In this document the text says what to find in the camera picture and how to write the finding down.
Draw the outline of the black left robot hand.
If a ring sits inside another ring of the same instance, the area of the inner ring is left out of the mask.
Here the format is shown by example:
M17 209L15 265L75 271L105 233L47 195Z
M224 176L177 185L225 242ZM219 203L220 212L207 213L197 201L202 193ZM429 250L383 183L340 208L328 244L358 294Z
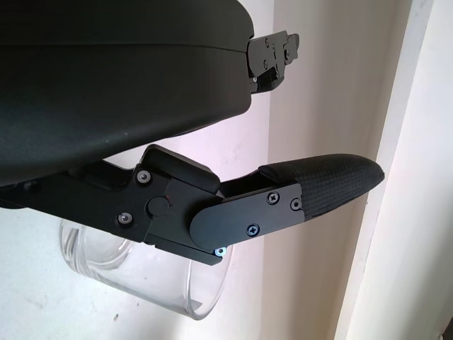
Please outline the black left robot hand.
M327 154L221 182L158 141L245 113L299 36L260 38L237 1L2 1L1 206L30 208L207 265L384 180Z

